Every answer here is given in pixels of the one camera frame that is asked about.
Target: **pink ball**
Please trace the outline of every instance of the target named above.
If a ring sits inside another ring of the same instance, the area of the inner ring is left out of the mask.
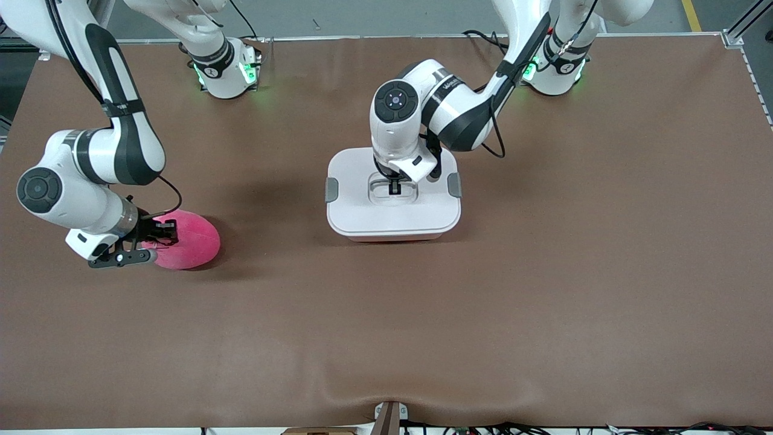
[[[143,242],[143,248],[155,248],[158,258],[155,264],[165,269],[192,269],[215,258],[220,250],[220,235],[208,220],[189,211],[177,210],[156,217],[159,222],[177,220],[177,238],[173,246],[154,246]]]

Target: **yellow line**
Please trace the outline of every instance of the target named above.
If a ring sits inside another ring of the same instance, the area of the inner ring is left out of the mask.
[[[682,0],[682,7],[684,7],[684,13],[687,14],[687,22],[690,24],[690,30],[693,32],[702,32],[703,30],[700,28],[700,22],[698,22],[698,15],[695,14],[693,0]]]

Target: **brown table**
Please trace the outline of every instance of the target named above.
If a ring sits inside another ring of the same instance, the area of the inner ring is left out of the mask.
[[[66,61],[37,64],[0,159],[0,427],[361,423],[384,399],[443,425],[773,425],[773,134],[739,51],[598,39],[570,94],[512,96],[507,159],[458,155],[456,229],[358,245],[323,186],[369,144],[373,92],[427,57],[477,85],[500,55],[264,48],[261,89],[232,101],[173,45],[125,48],[165,175],[223,236],[196,272],[91,271],[17,204],[49,135],[106,124]]]

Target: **round black joint cap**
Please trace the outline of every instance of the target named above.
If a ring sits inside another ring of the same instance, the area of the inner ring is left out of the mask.
[[[419,107],[419,96],[410,83],[394,80],[376,92],[376,116],[383,122],[401,122],[410,118]]]
[[[19,202],[29,211],[48,213],[62,195],[62,179],[46,168],[32,168],[16,185]]]

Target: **brown tabletop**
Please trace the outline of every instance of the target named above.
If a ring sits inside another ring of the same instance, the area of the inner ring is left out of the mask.
[[[19,175],[106,119],[38,62],[0,158],[0,427],[361,423],[384,399],[473,425],[773,425],[773,134],[718,36],[600,38],[570,94],[516,90],[508,157],[458,155],[461,222],[366,245],[325,218],[328,161],[369,145],[377,87],[480,39],[264,48],[261,89],[199,92],[176,46],[125,54],[164,174],[223,236],[206,270],[89,270]],[[120,187],[151,210],[161,183]]]

